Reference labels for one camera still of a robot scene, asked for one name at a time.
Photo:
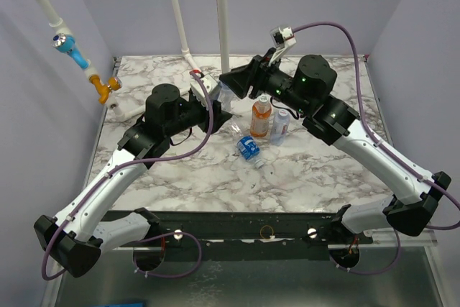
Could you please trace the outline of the clear blue-tinted plastic bottle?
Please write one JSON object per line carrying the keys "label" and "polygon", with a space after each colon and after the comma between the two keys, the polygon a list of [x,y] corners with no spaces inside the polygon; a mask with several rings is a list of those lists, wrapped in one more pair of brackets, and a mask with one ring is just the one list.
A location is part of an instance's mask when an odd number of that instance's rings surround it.
{"label": "clear blue-tinted plastic bottle", "polygon": [[221,103],[223,111],[231,112],[231,102],[235,98],[234,92],[224,83],[220,82],[220,92],[218,95],[218,101]]}

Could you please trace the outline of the blue label Pocari bottle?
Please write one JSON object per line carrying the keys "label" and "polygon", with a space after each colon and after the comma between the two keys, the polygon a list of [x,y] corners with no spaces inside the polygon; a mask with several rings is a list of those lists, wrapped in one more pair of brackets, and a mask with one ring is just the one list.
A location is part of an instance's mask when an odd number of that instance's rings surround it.
{"label": "blue label Pocari bottle", "polygon": [[253,164],[256,169],[260,169],[264,165],[260,156],[260,148],[252,136],[247,135],[240,138],[236,142],[236,148],[238,149],[241,156],[247,162]]}

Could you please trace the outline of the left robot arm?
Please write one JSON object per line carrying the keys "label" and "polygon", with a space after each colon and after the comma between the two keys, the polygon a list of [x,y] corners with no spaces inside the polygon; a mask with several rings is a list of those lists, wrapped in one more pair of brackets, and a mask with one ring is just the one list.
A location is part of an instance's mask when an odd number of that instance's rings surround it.
{"label": "left robot arm", "polygon": [[65,208],[54,216],[42,215],[34,223],[47,260],[53,258],[74,278],[85,275],[107,251],[130,242],[153,245],[159,238],[158,223],[147,210],[131,212],[117,221],[102,218],[122,193],[156,162],[167,162],[164,154],[176,134],[199,127],[206,137],[217,132],[231,113],[222,109],[214,89],[190,85],[188,98],[173,84],[155,86],[145,101],[143,115],[125,131],[103,169]]}

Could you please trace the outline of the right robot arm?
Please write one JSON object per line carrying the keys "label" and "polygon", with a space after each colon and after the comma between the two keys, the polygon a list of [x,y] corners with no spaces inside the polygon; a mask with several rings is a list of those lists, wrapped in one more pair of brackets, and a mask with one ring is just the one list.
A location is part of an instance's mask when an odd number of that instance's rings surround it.
{"label": "right robot arm", "polygon": [[298,112],[310,134],[353,157],[392,191],[380,201],[343,206],[332,221],[332,238],[345,244],[363,231],[388,227],[418,236],[438,207],[439,190],[447,188],[451,178],[418,167],[380,136],[367,134],[359,113],[331,95],[337,73],[323,56],[303,56],[289,76],[269,64],[272,52],[254,56],[219,80],[239,98],[266,93]]}

